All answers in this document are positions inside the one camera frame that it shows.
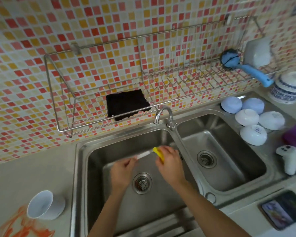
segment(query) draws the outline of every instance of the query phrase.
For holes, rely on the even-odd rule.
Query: double bowl sink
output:
[[[243,98],[259,97],[253,92]],[[266,111],[279,111],[271,103]],[[296,121],[283,113],[287,126]],[[185,177],[217,208],[241,200],[288,178],[274,153],[283,131],[268,133],[263,146],[251,146],[239,135],[241,126],[219,103],[188,110],[166,120],[130,127],[77,144],[71,237],[87,236],[110,195],[110,169],[123,158],[153,147],[179,150]],[[166,183],[151,153],[138,160],[118,215],[115,236],[179,236],[198,227],[179,195]]]

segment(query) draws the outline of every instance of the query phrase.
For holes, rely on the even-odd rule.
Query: person's left hand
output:
[[[135,157],[115,162],[111,168],[112,193],[125,192],[131,181],[132,170],[136,162]]]

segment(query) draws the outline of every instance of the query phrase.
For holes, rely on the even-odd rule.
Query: round sink knob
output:
[[[206,193],[205,198],[213,204],[216,202],[216,196],[211,192]]]

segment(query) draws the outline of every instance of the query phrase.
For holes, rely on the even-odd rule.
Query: black towel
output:
[[[116,116],[129,111],[134,111],[134,110],[138,110],[138,109],[150,106],[149,102],[145,99],[140,89],[135,91],[109,94],[106,96],[106,105],[107,105],[108,117]],[[135,111],[133,113],[123,115],[114,119],[115,121],[119,121],[137,113],[138,111]]]

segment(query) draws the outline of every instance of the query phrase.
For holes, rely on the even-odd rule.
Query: chrome faucet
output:
[[[154,119],[153,123],[156,125],[159,124],[159,118],[160,118],[163,110],[167,110],[169,112],[169,118],[168,118],[168,122],[167,122],[166,126],[168,128],[170,128],[171,130],[173,130],[174,127],[176,126],[176,123],[174,123],[174,121],[173,121],[173,112],[170,107],[163,106],[160,110],[158,110],[158,112],[155,115],[155,119]]]

